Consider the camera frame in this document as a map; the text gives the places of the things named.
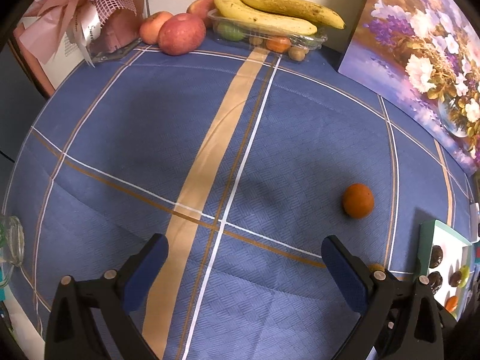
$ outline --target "apple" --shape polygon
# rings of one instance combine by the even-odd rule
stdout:
[[[160,28],[162,28],[163,24],[171,17],[173,17],[173,15],[167,11],[157,12],[147,17],[140,26],[140,30],[138,30],[140,38],[142,38],[146,44],[157,43]]]
[[[195,0],[187,8],[187,13],[200,17],[206,28],[212,28],[212,19],[208,17],[208,12],[212,9],[215,9],[214,0]]]
[[[179,13],[168,19],[158,33],[158,46],[169,56],[179,56],[198,48],[205,39],[202,19],[191,13]]]

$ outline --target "canvas painting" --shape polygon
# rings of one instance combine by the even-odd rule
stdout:
[[[480,165],[480,39],[453,0],[367,0],[338,70]]]

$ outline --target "blue tablecloth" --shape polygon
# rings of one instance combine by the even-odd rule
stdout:
[[[460,167],[336,73],[338,57],[324,48],[295,63],[207,39],[188,55],[143,46],[75,69],[30,131],[6,199],[25,229],[12,288],[43,335],[62,276],[99,277],[160,232],[166,273],[132,315],[159,357],[326,360],[358,316],[322,264],[325,236],[406,279],[421,222],[467,236]],[[375,195],[362,220],[340,203],[355,182]]]

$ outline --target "beige stripe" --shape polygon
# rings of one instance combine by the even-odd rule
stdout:
[[[191,166],[177,203],[202,211],[212,188],[220,162],[227,150],[243,107],[266,54],[254,50],[230,83],[223,102]],[[175,211],[200,219],[200,214],[180,206]],[[169,256],[148,293],[143,337],[159,359],[163,358],[173,309],[183,271],[198,225],[172,216],[166,230]]]
[[[446,165],[445,159],[443,158],[440,144],[438,144],[436,139],[434,139],[433,141],[435,142],[435,147],[437,148],[438,158],[442,163],[443,177],[445,178],[445,185],[447,187],[447,198],[448,198],[447,225],[452,227],[452,218],[453,218],[452,186],[450,185],[450,178],[448,177],[447,165]]]

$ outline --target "banana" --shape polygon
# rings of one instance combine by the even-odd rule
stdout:
[[[249,7],[263,12],[300,17],[313,23],[322,23],[340,30],[345,22],[340,15],[330,8],[305,0],[241,0]]]
[[[223,16],[247,25],[273,26],[300,35],[312,35],[317,32],[317,27],[306,20],[260,12],[248,7],[241,0],[214,0],[214,4]]]

